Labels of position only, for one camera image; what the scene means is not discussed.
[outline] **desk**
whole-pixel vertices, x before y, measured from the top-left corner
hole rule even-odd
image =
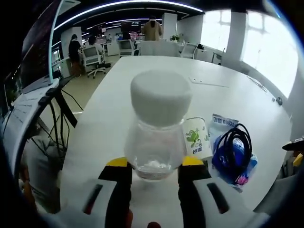
[[[259,163],[241,195],[245,205],[254,209],[283,164],[285,152],[281,148],[291,133],[287,113],[242,73],[203,61],[162,56],[121,58],[95,90],[78,119],[66,153],[61,204],[71,203],[74,189],[89,179],[97,179],[108,161],[124,156],[125,139],[133,118],[131,80],[138,73],[155,68],[225,85],[189,81],[193,98],[187,116],[202,116],[208,124],[215,113],[238,119],[246,126]],[[146,227],[150,221],[159,222],[163,228],[183,227],[177,172],[158,183],[146,183],[134,174],[131,191],[133,227]]]

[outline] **bright window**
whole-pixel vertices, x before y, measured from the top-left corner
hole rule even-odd
[[[230,10],[206,12],[203,19],[201,44],[225,51],[230,34],[230,22]]]
[[[279,19],[248,12],[245,37],[242,60],[288,98],[298,65],[296,44],[288,29]]]

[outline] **potted plant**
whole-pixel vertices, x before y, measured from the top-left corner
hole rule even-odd
[[[173,35],[170,37],[170,41],[178,42],[180,40],[180,37],[178,35]]]

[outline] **white jar lid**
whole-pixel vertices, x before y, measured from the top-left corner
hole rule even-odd
[[[178,124],[187,113],[192,92],[188,81],[167,70],[145,71],[131,82],[131,100],[143,122],[156,127]]]

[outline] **table surface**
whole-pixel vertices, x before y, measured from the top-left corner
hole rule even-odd
[[[219,114],[246,126],[258,165],[240,194],[245,205],[254,209],[283,164],[282,145],[291,133],[287,113],[242,73],[203,61],[161,56],[121,58],[95,90],[70,139],[62,170],[61,204],[71,203],[74,189],[98,178],[108,161],[124,156],[125,139],[134,118],[131,80],[156,68],[176,71],[189,79],[193,98],[187,117],[202,116],[208,125],[212,114]],[[177,172],[158,183],[144,182],[133,174],[131,191],[133,227],[146,227],[150,221],[159,222],[161,227],[183,227]]]

